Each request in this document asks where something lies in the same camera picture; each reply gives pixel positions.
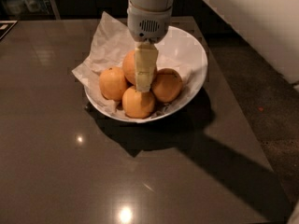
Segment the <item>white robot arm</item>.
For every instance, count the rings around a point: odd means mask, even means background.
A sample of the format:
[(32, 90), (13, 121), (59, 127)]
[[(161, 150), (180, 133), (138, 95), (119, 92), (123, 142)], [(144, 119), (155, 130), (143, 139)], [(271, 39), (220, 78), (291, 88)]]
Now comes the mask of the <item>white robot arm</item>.
[[(128, 0), (135, 41), (164, 38), (175, 0)], [(299, 0), (202, 0), (299, 91)]]

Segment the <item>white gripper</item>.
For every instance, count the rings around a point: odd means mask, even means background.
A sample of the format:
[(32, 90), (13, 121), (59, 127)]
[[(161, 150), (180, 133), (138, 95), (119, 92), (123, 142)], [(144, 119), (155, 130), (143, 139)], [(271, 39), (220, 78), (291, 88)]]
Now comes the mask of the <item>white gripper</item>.
[(148, 11), (128, 4), (127, 26), (135, 42), (135, 85), (140, 92), (148, 92), (154, 77), (159, 51), (153, 44), (167, 34), (172, 8)]

